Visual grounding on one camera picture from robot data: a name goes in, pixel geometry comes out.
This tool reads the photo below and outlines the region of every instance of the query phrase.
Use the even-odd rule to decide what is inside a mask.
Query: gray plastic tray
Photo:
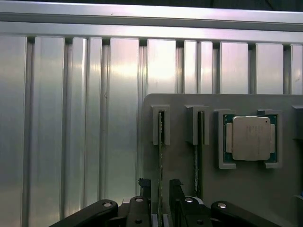
[[[209,145],[202,145],[202,200],[206,206],[224,200],[241,206],[282,226],[297,225],[294,196],[303,189],[301,134],[303,96],[292,95],[202,95],[151,94],[144,100],[143,174],[152,179],[152,197],[157,197],[158,148],[153,145],[152,106],[169,105],[170,144],[163,147],[163,207],[169,212],[169,180],[180,179],[185,195],[194,195],[194,149],[186,105],[208,106]],[[279,168],[264,162],[237,161],[236,169],[218,168],[218,119],[215,110],[235,110],[237,115],[257,115],[258,110],[282,113],[283,155]]]

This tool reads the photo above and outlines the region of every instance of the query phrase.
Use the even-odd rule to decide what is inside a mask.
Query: shiny metal surface
[[[147,41],[147,94],[176,93],[176,41]]]
[[[137,145],[137,172],[136,180],[142,177],[143,170],[143,141],[141,139],[143,127],[142,127],[142,108],[144,98],[146,96],[146,81],[147,81],[147,46],[139,46],[139,75],[138,75],[138,115],[137,115],[137,136],[138,136],[138,145]],[[136,184],[136,194],[139,195],[141,187],[139,184]]]
[[[256,94],[283,94],[283,46],[256,44],[252,57]]]
[[[290,45],[284,59],[284,94],[302,95],[302,45]]]
[[[137,184],[138,65],[138,39],[110,40],[105,197],[117,203]]]
[[[99,198],[100,111],[101,111],[101,58],[102,39],[88,41],[86,125],[85,125],[85,181],[84,206]]]
[[[100,127],[100,164],[99,164],[99,199],[105,199],[106,190],[106,155],[107,155],[107,79],[110,67],[110,46],[102,46],[102,59],[101,59],[101,127]]]
[[[65,216],[84,208],[87,40],[72,40],[67,71]]]
[[[0,226],[21,226],[27,38],[0,36]]]
[[[0,22],[0,34],[26,34],[29,36],[68,35],[74,37],[148,37],[151,39],[205,39],[219,42],[268,42],[278,44],[300,44],[303,40],[303,33],[300,32],[258,31],[244,29],[234,30],[164,26],[118,26]]]
[[[300,30],[300,12],[0,1],[2,20]]]
[[[248,44],[220,43],[219,67],[220,93],[248,93]]]
[[[212,42],[200,42],[198,46],[198,93],[213,93]]]
[[[35,38],[32,85],[29,226],[60,218],[64,39]]]
[[[196,41],[184,41],[184,90],[185,94],[197,93],[197,56]]]

